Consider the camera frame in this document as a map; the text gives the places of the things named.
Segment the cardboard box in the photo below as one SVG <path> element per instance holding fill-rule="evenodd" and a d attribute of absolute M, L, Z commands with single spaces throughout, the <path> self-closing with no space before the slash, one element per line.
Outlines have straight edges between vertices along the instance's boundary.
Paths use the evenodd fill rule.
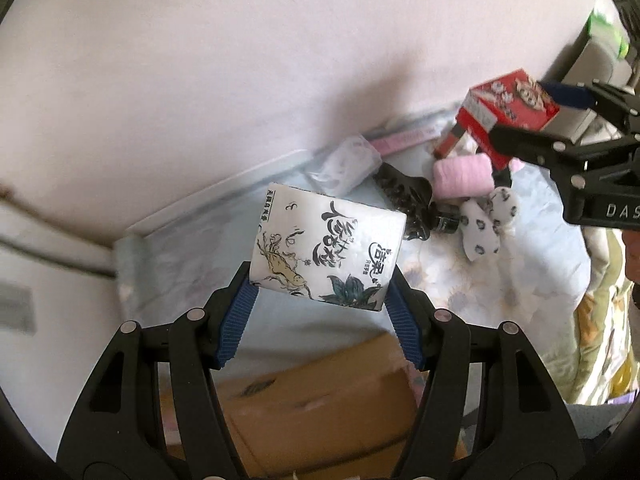
<path fill-rule="evenodd" d="M 511 157 L 496 152 L 489 132 L 497 124 L 539 131 L 560 108 L 524 70 L 474 86 L 466 95 L 456 121 L 473 136 L 498 170 L 507 167 Z"/>
<path fill-rule="evenodd" d="M 390 478 L 404 449 L 404 441 L 349 462 L 307 473 L 296 472 L 286 480 L 345 480 L 354 478 Z"/>
<path fill-rule="evenodd" d="M 248 473 L 323 468 L 406 438 L 417 411 L 406 364 L 398 340 L 385 334 L 298 368 L 220 384 L 238 453 L 256 467 Z"/>

